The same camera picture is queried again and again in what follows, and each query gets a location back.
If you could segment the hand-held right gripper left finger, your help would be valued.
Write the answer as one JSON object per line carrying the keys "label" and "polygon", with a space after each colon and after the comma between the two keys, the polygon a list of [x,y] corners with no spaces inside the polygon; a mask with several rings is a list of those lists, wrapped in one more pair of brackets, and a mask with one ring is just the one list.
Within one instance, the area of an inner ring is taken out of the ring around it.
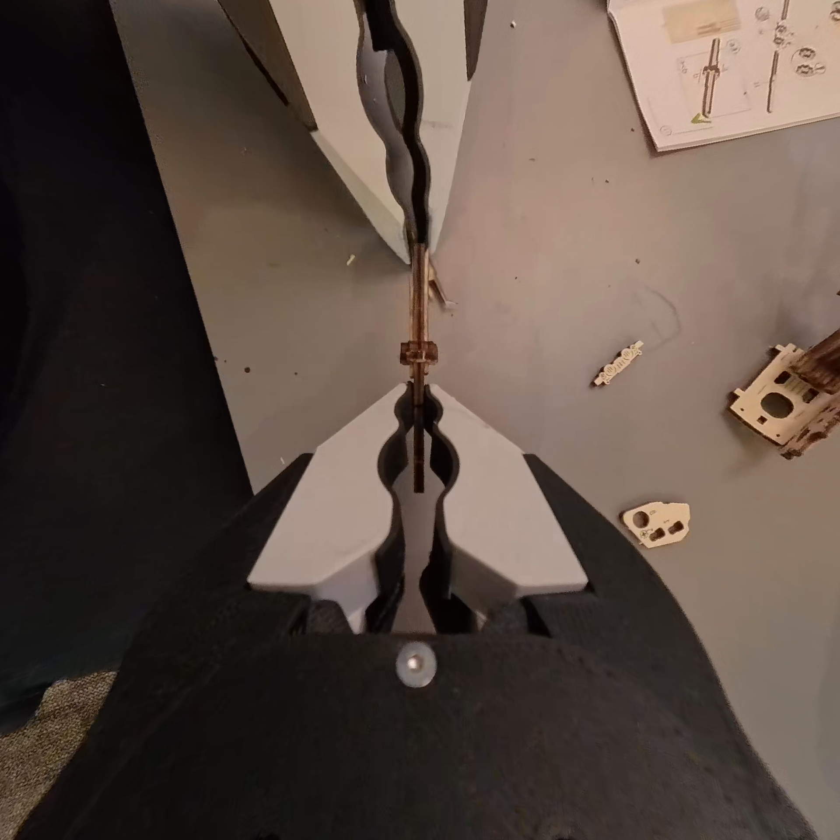
{"label": "hand-held right gripper left finger", "polygon": [[357,634],[391,628],[405,563],[393,486],[410,426],[411,387],[400,384],[317,447],[248,574],[252,589],[334,602]]}

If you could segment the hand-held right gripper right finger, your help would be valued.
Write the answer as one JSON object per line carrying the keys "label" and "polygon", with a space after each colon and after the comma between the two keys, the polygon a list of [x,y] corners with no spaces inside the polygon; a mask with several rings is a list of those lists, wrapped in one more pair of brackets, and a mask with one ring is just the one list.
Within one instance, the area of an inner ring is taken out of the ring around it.
{"label": "hand-held right gripper right finger", "polygon": [[519,446],[437,385],[429,466],[443,485],[420,592],[439,634],[469,634],[508,604],[582,592],[587,575]]}

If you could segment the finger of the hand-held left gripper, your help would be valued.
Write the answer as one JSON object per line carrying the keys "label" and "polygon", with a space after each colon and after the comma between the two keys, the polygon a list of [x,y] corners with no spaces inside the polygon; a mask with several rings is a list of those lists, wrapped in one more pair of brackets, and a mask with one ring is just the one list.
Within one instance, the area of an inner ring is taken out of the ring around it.
{"label": "finger of the hand-held left gripper", "polygon": [[413,168],[385,92],[385,59],[356,2],[289,2],[289,51],[311,136],[375,232],[405,263]]}
{"label": "finger of the hand-held left gripper", "polygon": [[429,246],[442,233],[469,99],[466,23],[462,1],[397,1],[396,14],[419,66],[423,110],[419,137],[426,152]]}

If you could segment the wooden axle rod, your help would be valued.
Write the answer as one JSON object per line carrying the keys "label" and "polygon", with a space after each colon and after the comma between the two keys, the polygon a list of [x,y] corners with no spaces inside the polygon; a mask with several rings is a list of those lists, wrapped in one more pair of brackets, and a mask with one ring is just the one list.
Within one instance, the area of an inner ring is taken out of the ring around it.
{"label": "wooden axle rod", "polygon": [[401,363],[410,373],[413,405],[413,488],[425,489],[424,400],[428,369],[438,362],[438,347],[429,338],[428,303],[431,288],[431,263],[427,247],[415,243],[411,250],[409,283],[408,341],[401,345]]}

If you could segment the partly built wooden model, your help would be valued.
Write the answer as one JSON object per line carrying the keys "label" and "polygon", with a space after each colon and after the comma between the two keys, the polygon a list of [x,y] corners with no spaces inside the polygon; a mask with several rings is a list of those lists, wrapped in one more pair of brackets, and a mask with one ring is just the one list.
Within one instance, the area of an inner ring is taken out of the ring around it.
{"label": "partly built wooden model", "polygon": [[839,428],[839,331],[809,349],[776,344],[764,367],[731,392],[728,410],[794,459]]}

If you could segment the small wooden plate with holes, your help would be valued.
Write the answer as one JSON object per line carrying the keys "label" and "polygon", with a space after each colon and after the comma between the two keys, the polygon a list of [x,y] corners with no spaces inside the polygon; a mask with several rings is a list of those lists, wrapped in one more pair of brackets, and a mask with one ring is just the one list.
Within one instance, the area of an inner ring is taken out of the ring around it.
{"label": "small wooden plate with holes", "polygon": [[690,530],[690,505],[651,501],[623,511],[622,525],[646,549],[664,547],[685,539]]}

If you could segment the small engraved wooden strip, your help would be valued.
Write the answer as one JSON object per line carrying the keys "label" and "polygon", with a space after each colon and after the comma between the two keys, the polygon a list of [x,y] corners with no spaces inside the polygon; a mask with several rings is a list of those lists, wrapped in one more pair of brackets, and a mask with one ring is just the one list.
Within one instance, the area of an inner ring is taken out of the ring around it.
{"label": "small engraved wooden strip", "polygon": [[620,373],[622,373],[636,358],[642,355],[644,342],[639,340],[630,343],[622,348],[611,362],[605,364],[597,373],[592,387],[604,387],[609,385]]}

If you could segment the wooden scrap splinter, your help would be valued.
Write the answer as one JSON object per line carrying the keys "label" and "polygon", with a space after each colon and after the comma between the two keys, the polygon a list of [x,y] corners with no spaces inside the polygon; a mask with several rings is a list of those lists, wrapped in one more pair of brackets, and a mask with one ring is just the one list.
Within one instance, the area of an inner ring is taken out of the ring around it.
{"label": "wooden scrap splinter", "polygon": [[431,258],[428,261],[427,279],[429,295],[437,301],[438,306],[444,311],[455,310],[457,303],[447,297],[442,281],[439,279],[437,269]]}

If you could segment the open instruction booklet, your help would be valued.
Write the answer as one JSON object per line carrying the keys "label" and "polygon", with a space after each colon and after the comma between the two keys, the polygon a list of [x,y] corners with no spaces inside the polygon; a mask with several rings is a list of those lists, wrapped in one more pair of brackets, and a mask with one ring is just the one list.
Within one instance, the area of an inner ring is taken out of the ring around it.
{"label": "open instruction booklet", "polygon": [[839,116],[838,1],[606,5],[657,152]]}

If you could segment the person's dark clothing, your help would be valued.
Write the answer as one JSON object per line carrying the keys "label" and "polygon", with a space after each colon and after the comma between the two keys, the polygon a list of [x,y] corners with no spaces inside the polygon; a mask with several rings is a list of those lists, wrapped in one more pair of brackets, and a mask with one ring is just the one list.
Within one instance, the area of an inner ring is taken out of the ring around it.
{"label": "person's dark clothing", "polygon": [[2,2],[2,733],[250,498],[109,2]]}

